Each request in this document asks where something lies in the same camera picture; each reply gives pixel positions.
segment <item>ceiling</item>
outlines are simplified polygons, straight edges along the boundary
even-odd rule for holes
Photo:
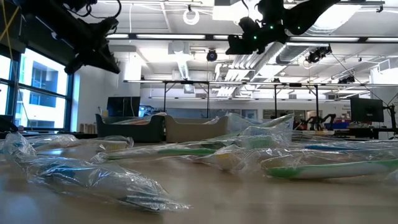
[[[213,20],[211,15],[219,0],[202,0],[201,6],[192,5],[192,9],[200,10],[200,19],[195,25],[188,25],[183,20],[183,13],[187,9],[185,3],[175,6],[163,3],[123,4],[118,17],[118,32],[123,33],[173,33],[173,34],[240,34],[242,30],[233,21]],[[398,34],[398,1],[385,0],[384,11],[376,13],[379,6],[363,6],[359,11],[334,30],[330,35],[380,35],[394,37]],[[99,1],[93,6],[93,15],[98,17],[112,16],[118,10],[117,4],[105,4]],[[92,17],[84,18],[87,22],[98,22]],[[156,74],[172,74],[178,70],[177,62],[168,56],[167,40],[111,40],[111,45],[135,45],[141,52],[147,66],[142,68],[145,78],[155,77]],[[187,62],[189,70],[215,71],[217,63],[232,63],[234,55],[225,55],[228,49],[227,41],[189,41],[191,59]],[[333,75],[344,72],[347,68],[354,68],[356,77],[361,82],[369,80],[369,68],[377,66],[378,62],[387,57],[395,60],[398,55],[398,45],[394,44],[331,44],[333,54],[320,63],[309,66],[304,62],[303,54],[294,62],[286,66],[280,73],[275,74],[282,82],[307,82],[324,81]],[[218,61],[207,62],[208,49],[215,49],[218,53]]]

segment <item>security camera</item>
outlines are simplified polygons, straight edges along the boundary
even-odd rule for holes
[[[208,62],[215,62],[217,60],[216,50],[210,49],[209,52],[207,53],[206,59]]]

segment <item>black pole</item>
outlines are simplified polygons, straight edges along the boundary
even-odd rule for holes
[[[318,100],[318,86],[315,85],[315,97],[317,99],[317,119],[319,118],[319,100]]]
[[[276,93],[276,85],[274,85],[274,93],[275,93],[275,96],[274,96],[274,98],[275,98],[275,118],[277,118],[278,115],[277,115],[277,106],[276,106],[276,95],[277,95],[277,93]]]
[[[210,84],[207,83],[207,118],[210,118]]]
[[[163,112],[166,112],[166,93],[167,93],[167,82],[164,83],[164,100],[163,100]]]

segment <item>table surface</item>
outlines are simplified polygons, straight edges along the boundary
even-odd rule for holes
[[[90,158],[91,152],[54,151]],[[158,181],[181,212],[140,212],[125,205],[56,194],[0,165],[0,223],[397,223],[398,185],[372,179],[305,182],[236,176],[204,164],[163,159],[121,166]]]

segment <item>computer monitor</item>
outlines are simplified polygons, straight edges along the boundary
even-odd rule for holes
[[[362,98],[351,98],[351,120],[384,122],[383,102]]]
[[[139,103],[141,97],[109,97],[108,110],[109,116],[133,117],[139,116]]]

